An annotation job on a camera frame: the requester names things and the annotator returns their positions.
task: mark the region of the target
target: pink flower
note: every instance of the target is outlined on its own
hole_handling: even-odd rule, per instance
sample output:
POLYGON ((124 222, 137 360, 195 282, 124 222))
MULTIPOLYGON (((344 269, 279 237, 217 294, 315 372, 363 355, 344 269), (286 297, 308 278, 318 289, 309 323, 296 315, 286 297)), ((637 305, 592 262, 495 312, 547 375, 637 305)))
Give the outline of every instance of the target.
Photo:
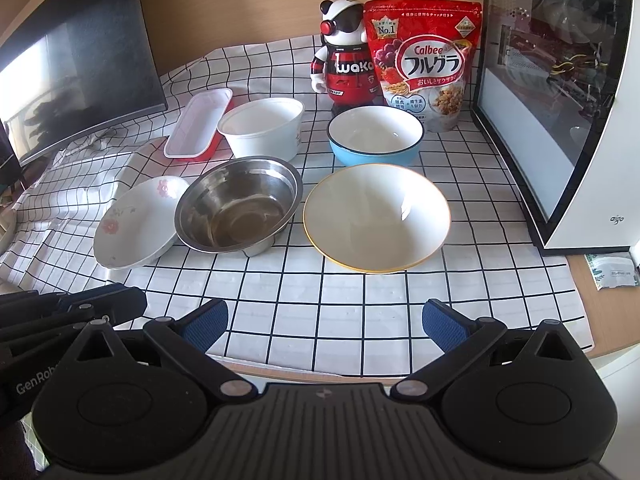
POLYGON ((114 235, 118 232, 120 226, 118 225, 118 221, 114 219, 105 220, 102 223, 102 230, 108 235, 114 235))
POLYGON ((169 197, 169 185, 165 179, 162 179, 160 182, 158 182, 158 195, 160 195, 162 198, 169 197))

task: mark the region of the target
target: white plastic container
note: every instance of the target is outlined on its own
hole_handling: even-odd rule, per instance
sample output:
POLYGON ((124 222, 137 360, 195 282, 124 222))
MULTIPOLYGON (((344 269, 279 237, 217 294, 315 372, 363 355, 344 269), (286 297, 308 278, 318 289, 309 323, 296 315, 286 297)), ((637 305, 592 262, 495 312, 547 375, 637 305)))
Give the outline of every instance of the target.
POLYGON ((190 162, 209 160, 222 139, 218 133, 218 121, 228 110, 232 96, 229 88, 194 95, 164 144, 164 156, 190 162))
POLYGON ((259 99, 227 112, 218 123, 218 131, 237 158, 265 155, 291 160, 300 146, 304 111, 305 105, 296 99, 259 99))

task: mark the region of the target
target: cereal bag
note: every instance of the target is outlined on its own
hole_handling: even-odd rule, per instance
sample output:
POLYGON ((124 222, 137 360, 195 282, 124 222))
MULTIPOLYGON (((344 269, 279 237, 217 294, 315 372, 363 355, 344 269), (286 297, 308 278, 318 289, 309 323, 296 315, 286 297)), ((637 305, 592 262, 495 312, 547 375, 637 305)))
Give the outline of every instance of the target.
POLYGON ((367 41, 386 102, 430 132, 458 122, 478 44, 482 6, 453 0, 371 0, 367 41))

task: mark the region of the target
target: white bowl with yellow rim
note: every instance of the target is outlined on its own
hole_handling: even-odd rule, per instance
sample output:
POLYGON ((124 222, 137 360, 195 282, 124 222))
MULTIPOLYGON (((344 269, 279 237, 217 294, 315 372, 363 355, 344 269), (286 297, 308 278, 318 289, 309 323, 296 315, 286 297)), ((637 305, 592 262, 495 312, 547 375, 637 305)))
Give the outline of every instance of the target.
POLYGON ((426 260, 444 243, 451 212, 421 174, 391 164, 337 171, 309 194, 303 211, 311 243, 357 272, 388 274, 426 260))

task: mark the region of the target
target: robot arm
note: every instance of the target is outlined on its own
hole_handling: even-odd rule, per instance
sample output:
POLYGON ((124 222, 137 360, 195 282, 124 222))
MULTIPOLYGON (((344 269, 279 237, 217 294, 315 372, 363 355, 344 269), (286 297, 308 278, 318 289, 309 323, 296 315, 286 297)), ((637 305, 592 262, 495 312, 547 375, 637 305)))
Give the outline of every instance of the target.
POLYGON ((311 88, 317 94, 326 92, 324 83, 324 63, 328 55, 327 47, 324 45, 318 50, 311 62, 311 88))

